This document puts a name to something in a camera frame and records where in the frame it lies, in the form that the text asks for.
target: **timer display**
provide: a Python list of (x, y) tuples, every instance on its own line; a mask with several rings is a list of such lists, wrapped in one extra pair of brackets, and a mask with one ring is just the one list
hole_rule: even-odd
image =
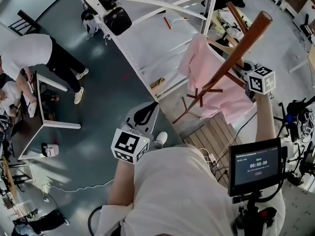
[(235, 185), (254, 182), (278, 174), (278, 148), (235, 155)]

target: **hand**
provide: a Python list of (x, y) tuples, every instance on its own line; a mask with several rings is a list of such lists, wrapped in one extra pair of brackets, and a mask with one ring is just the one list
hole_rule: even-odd
[(33, 80), (33, 74), (32, 73), (28, 74), (28, 80), (29, 80), (29, 82), (32, 82), (32, 80)]
[(17, 113), (17, 112), (18, 112), (17, 108), (11, 109), (10, 116), (11, 116), (11, 117), (16, 117), (16, 113)]

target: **table leg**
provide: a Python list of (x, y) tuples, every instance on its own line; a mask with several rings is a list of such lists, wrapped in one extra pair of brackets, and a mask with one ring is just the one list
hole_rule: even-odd
[(52, 120), (44, 120), (44, 126), (46, 127), (54, 127), (54, 128), (73, 128), (73, 129), (80, 129), (81, 125), (76, 123), (69, 123), (69, 122), (60, 122), (60, 121), (52, 121)]
[(293, 67), (292, 69), (290, 69), (288, 72), (289, 73), (293, 73), (295, 70), (301, 68), (303, 65), (307, 64), (309, 61), (306, 59), (303, 62), (301, 62), (300, 64), (298, 64), (297, 66)]
[(63, 85), (61, 85), (61, 84), (59, 84), (59, 83), (57, 83), (57, 82), (54, 82), (54, 81), (52, 81), (52, 80), (50, 80), (50, 79), (47, 79), (47, 78), (44, 77), (44, 76), (41, 76), (41, 75), (37, 74), (37, 78), (38, 78), (39, 81), (44, 82), (44, 83), (46, 83), (46, 84), (49, 84), (49, 85), (51, 85), (52, 87), (55, 87), (55, 88), (57, 88), (57, 89), (60, 89), (60, 90), (62, 90), (62, 91), (65, 91), (65, 92), (68, 91), (68, 88), (67, 88), (67, 87), (65, 87), (65, 86), (63, 86)]

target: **black pants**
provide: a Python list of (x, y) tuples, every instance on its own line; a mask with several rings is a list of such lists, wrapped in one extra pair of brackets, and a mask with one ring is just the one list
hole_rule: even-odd
[(53, 41), (53, 50), (46, 66), (49, 68), (49, 71), (66, 81), (74, 92), (79, 92), (81, 88), (80, 83), (70, 68), (77, 73), (83, 73), (85, 66), (57, 44), (55, 39), (51, 37), (51, 40)]
[(53, 210), (46, 216), (41, 217), (38, 220), (29, 222), (29, 225), (33, 228), (34, 232), (40, 234), (44, 231), (51, 231), (65, 223), (64, 217), (58, 210)]

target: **white t-shirt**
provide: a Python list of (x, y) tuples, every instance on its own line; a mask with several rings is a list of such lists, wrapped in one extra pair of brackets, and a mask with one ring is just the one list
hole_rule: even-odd
[(27, 34), (8, 44), (1, 56), (5, 74), (16, 80), (21, 69), (28, 66), (47, 64), (53, 49), (48, 35)]
[(6, 98), (1, 102), (1, 105), (6, 113), (10, 115), (10, 105), (15, 104), (17, 99), (21, 99), (22, 91), (18, 88), (15, 81), (5, 83), (2, 90)]
[[(135, 164), (134, 203), (103, 206), (96, 236), (108, 236), (121, 223), (122, 236), (232, 236), (231, 225), (239, 215), (227, 189), (212, 175), (197, 149), (164, 148), (147, 152)], [(264, 197), (277, 189), (264, 190)], [(278, 213), (264, 235), (277, 236), (284, 223), (281, 191), (260, 209)]]

